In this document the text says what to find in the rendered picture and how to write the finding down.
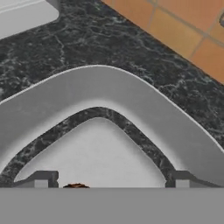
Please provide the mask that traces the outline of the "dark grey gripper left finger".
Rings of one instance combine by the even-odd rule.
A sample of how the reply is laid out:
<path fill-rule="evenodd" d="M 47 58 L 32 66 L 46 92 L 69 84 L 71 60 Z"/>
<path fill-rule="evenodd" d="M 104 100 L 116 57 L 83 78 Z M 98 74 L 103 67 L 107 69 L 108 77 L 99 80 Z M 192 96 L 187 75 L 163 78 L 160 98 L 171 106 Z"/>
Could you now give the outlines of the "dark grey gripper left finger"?
<path fill-rule="evenodd" d="M 57 171 L 35 171 L 28 178 L 13 183 L 18 188 L 58 188 Z"/>

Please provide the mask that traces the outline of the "brown chicken drumstick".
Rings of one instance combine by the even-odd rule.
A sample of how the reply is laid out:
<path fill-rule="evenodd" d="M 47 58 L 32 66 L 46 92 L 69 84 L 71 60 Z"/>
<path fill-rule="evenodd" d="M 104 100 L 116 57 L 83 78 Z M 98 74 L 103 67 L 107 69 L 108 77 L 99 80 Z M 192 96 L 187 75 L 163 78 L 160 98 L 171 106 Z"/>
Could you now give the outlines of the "brown chicken drumstick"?
<path fill-rule="evenodd" d="M 76 183 L 65 185 L 63 186 L 63 188 L 90 188 L 90 187 L 81 183 Z"/>

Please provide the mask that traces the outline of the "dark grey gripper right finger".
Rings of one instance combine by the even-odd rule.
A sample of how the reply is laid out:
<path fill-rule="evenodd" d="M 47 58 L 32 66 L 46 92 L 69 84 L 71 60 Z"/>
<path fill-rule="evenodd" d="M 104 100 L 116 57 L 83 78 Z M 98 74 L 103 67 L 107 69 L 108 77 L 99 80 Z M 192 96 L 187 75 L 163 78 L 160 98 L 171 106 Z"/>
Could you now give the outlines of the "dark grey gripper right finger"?
<path fill-rule="evenodd" d="M 170 171 L 166 186 L 169 188 L 219 188 L 216 184 L 196 178 L 189 171 Z"/>

